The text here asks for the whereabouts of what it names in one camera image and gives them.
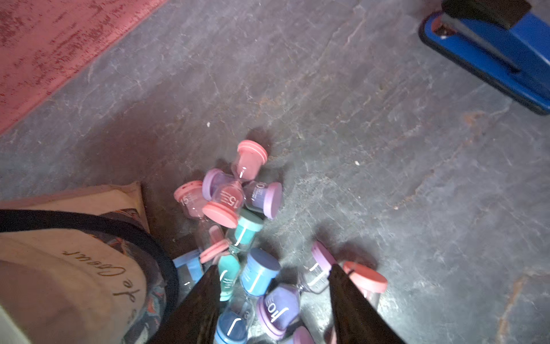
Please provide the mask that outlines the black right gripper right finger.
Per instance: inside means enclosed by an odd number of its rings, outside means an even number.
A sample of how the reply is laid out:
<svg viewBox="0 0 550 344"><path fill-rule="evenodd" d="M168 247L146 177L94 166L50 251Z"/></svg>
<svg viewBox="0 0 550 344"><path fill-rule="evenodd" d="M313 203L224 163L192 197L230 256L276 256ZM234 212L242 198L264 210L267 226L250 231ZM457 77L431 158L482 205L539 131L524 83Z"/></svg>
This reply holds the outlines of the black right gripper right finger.
<svg viewBox="0 0 550 344"><path fill-rule="evenodd" d="M363 298L341 266L332 265L328 280L337 343L403 342Z"/></svg>

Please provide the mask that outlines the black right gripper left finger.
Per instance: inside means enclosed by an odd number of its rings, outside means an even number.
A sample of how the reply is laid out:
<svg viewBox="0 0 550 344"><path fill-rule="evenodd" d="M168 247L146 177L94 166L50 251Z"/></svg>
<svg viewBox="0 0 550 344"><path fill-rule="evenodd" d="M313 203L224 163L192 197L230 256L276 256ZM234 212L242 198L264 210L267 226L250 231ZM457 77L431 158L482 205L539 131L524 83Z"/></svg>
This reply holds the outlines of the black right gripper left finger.
<svg viewBox="0 0 550 344"><path fill-rule="evenodd" d="M219 267L212 265L149 342L212 343L220 314L220 293Z"/></svg>

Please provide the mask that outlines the cream canvas tote bag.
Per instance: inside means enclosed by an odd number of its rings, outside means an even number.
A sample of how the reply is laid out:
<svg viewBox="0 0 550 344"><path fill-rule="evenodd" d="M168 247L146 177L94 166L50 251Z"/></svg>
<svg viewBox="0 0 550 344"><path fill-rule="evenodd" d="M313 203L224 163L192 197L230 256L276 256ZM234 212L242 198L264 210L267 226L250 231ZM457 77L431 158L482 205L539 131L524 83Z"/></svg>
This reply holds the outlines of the cream canvas tote bag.
<svg viewBox="0 0 550 344"><path fill-rule="evenodd" d="M178 297L138 182L1 203L1 342L146 343Z"/></svg>

